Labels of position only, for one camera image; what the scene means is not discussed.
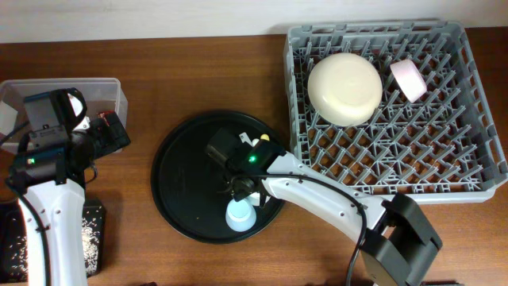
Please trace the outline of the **white cup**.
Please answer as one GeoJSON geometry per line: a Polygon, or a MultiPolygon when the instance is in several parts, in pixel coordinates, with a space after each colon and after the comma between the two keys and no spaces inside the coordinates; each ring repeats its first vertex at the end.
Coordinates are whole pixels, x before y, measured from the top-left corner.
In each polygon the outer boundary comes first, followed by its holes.
{"type": "Polygon", "coordinates": [[[262,193],[255,192],[249,195],[246,199],[254,207],[263,207],[266,204],[268,197],[262,193]]]}

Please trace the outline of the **red snack wrapper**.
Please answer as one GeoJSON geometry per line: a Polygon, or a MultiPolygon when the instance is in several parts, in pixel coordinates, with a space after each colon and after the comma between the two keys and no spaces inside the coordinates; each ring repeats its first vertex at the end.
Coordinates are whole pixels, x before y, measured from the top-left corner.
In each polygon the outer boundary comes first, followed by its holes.
{"type": "Polygon", "coordinates": [[[104,111],[104,112],[99,113],[99,114],[98,114],[98,116],[99,116],[100,118],[106,118],[106,116],[107,116],[108,114],[110,114],[110,112],[109,112],[109,111],[104,111]]]}

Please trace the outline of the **light blue cup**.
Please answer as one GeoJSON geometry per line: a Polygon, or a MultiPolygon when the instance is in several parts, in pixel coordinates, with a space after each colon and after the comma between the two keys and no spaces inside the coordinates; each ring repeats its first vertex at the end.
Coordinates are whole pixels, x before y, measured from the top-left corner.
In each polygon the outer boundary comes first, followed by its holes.
{"type": "Polygon", "coordinates": [[[231,230],[245,232],[255,225],[256,211],[248,200],[232,199],[226,207],[225,220],[231,230]]]}

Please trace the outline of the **cream plate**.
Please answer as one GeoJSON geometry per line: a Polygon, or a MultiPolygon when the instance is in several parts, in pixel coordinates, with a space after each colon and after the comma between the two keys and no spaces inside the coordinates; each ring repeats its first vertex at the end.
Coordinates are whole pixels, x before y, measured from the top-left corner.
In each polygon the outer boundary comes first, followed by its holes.
{"type": "Polygon", "coordinates": [[[378,108],[383,85],[374,65],[353,53],[327,56],[312,69],[307,83],[316,112],[336,126],[365,123],[378,108]]]}

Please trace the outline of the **pink small bowl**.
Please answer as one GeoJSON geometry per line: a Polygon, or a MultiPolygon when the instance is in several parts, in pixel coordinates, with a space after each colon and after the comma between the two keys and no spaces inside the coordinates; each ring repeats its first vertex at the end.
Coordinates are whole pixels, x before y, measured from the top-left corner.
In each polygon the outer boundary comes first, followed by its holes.
{"type": "Polygon", "coordinates": [[[391,72],[402,93],[411,103],[427,92],[427,85],[412,60],[401,60],[390,65],[391,72]]]}

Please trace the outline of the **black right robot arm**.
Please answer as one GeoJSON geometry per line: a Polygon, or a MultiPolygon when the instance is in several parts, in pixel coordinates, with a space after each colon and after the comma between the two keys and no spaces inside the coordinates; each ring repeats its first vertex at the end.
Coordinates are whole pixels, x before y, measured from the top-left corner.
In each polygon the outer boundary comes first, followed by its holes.
{"type": "Polygon", "coordinates": [[[349,262],[364,261],[377,285],[419,285],[443,242],[418,204],[405,194],[392,199],[364,194],[305,166],[273,141],[249,142],[227,129],[208,141],[206,154],[225,172],[236,200],[259,194],[293,203],[336,227],[355,243],[349,262]]]}

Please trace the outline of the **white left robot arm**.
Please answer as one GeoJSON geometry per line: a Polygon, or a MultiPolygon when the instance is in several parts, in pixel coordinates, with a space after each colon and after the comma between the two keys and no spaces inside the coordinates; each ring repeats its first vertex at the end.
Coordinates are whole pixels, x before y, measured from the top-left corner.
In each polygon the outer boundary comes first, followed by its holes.
{"type": "Polygon", "coordinates": [[[88,120],[76,88],[23,100],[31,126],[17,147],[5,180],[24,219],[31,285],[85,285],[82,240],[85,171],[130,144],[117,114],[88,120]]]}

